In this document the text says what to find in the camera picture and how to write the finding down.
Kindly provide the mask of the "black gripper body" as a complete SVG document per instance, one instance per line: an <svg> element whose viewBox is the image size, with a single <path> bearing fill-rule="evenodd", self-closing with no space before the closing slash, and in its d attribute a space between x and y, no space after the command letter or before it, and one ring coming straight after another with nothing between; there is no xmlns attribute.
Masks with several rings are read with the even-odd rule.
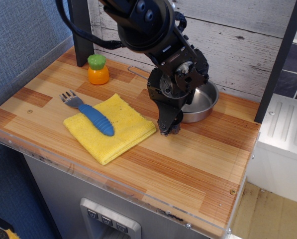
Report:
<svg viewBox="0 0 297 239"><path fill-rule="evenodd" d="M149 97L158 107L158 126L160 130L161 120L173 121L176 116L184 116L182 108L190 104L193 99L193 92L185 93L160 69L155 68L150 73L147 81Z"/></svg>

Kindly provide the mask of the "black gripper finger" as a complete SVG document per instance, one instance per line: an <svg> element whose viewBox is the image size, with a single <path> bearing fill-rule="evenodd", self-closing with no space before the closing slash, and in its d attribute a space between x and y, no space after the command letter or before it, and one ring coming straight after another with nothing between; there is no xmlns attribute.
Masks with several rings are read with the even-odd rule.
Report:
<svg viewBox="0 0 297 239"><path fill-rule="evenodd" d="M178 134L182 120L183 116L176 116L173 121L161 120L160 134L164 136L168 136L169 134Z"/></svg>

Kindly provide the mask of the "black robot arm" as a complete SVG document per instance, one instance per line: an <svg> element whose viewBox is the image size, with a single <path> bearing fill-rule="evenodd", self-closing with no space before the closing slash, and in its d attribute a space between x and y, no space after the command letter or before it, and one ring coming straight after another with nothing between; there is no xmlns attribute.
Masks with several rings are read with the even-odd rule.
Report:
<svg viewBox="0 0 297 239"><path fill-rule="evenodd" d="M147 81L159 110L162 135L177 134L197 87L208 82L208 62L183 34L186 22L167 0L103 0L104 11L117 23L123 46L145 54L155 65Z"/></svg>

